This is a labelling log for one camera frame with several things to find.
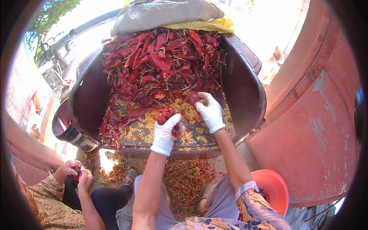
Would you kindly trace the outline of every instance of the patterned sleeve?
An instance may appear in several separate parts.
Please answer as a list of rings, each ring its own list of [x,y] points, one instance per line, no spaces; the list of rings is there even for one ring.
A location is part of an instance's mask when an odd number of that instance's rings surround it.
[[[28,188],[41,196],[49,197],[62,202],[65,185],[64,183],[58,182],[52,176],[52,174],[52,171],[49,171],[49,176],[46,179],[40,181],[38,184],[29,186]]]
[[[250,181],[236,192],[237,206],[244,222],[261,229],[291,230],[289,223],[271,208],[259,193],[255,181]]]

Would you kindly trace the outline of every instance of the floral shirt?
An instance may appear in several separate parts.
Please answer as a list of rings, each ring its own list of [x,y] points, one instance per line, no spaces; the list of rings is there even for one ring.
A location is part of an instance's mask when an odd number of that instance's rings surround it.
[[[37,219],[44,229],[86,229],[82,211],[62,202],[64,186],[49,171],[46,179],[28,187],[37,202]]]
[[[265,201],[254,181],[240,187],[235,196],[243,221],[195,216],[187,217],[171,230],[291,230],[284,217]]]

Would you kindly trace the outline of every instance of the tree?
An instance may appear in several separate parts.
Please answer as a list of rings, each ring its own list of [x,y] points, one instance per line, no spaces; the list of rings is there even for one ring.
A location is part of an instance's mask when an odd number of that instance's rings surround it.
[[[33,42],[38,38],[34,57],[37,66],[39,65],[40,57],[45,53],[45,48],[41,44],[44,43],[47,33],[50,31],[51,27],[59,21],[60,17],[72,11],[80,4],[80,1],[81,0],[49,0],[44,4],[40,15],[34,20],[25,35],[31,50],[34,49]]]

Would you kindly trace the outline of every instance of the woman's right hand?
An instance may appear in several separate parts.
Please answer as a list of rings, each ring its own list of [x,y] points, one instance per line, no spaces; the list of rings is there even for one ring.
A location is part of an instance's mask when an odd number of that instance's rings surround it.
[[[89,190],[91,189],[94,182],[93,175],[88,169],[85,169],[83,166],[81,167],[81,171],[82,175],[79,176],[78,191],[88,192],[89,194]]]
[[[221,105],[209,93],[198,92],[197,95],[202,99],[195,106],[197,111],[202,115],[203,120],[209,128],[209,132],[214,133],[224,128],[225,124],[222,121]]]

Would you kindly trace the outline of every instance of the white work glove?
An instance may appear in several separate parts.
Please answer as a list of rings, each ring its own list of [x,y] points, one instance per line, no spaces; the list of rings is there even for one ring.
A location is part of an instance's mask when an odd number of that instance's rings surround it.
[[[224,128],[222,121],[221,105],[212,97],[210,93],[198,92],[198,97],[203,98],[195,104],[197,111],[202,115],[209,132],[212,134]]]
[[[174,146],[174,137],[171,135],[171,130],[180,120],[181,114],[177,113],[170,117],[163,125],[159,125],[156,121],[153,143],[149,149],[156,153],[170,156],[170,152]]]

